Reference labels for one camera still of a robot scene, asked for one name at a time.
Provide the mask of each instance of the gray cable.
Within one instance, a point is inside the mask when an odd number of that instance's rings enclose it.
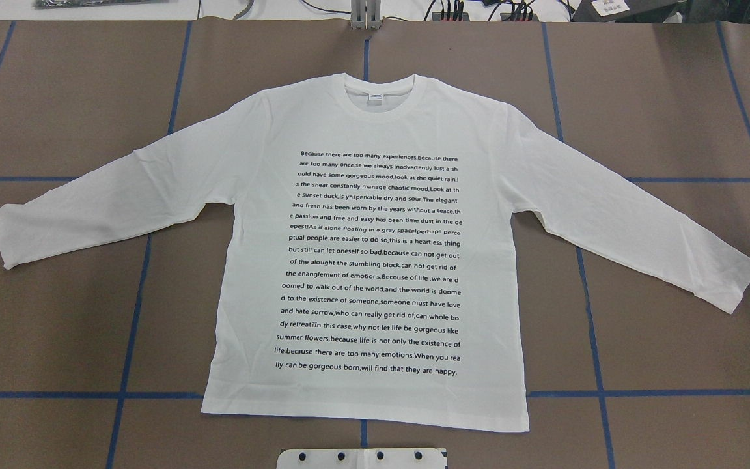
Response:
[[[233,19],[239,19],[239,18],[247,15],[247,12],[250,12],[252,7],[253,7],[253,0],[247,0],[247,6],[245,7],[245,9],[242,10],[241,12],[236,13],[236,15],[235,15],[235,17],[233,17]]]

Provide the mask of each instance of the shirt neckline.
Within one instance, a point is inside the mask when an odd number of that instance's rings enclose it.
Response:
[[[407,115],[422,98],[426,81],[424,77],[412,74],[406,78],[390,83],[370,83],[350,76],[349,74],[336,74],[333,76],[333,95],[343,110],[354,118],[367,120],[369,122],[386,122]],[[370,113],[360,109],[349,98],[346,89],[358,92],[372,92],[390,94],[396,92],[409,92],[404,103],[383,113]]]

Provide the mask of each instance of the shirt sleeve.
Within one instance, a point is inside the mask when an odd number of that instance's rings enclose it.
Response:
[[[253,177],[270,122],[262,92],[24,205],[0,208],[5,269],[127,240],[233,204]]]
[[[553,235],[734,311],[749,257],[507,109],[498,182],[512,211],[533,211]]]

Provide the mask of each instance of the metal bracket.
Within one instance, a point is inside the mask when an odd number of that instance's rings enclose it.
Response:
[[[380,29],[381,0],[352,0],[352,29]]]

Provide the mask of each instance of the long-sleeve t-shirt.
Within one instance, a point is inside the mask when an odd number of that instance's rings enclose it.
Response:
[[[419,75],[258,92],[4,205],[0,250],[11,269],[213,202],[235,219],[202,412],[527,431],[512,212],[727,313],[750,282],[746,255],[515,107]]]

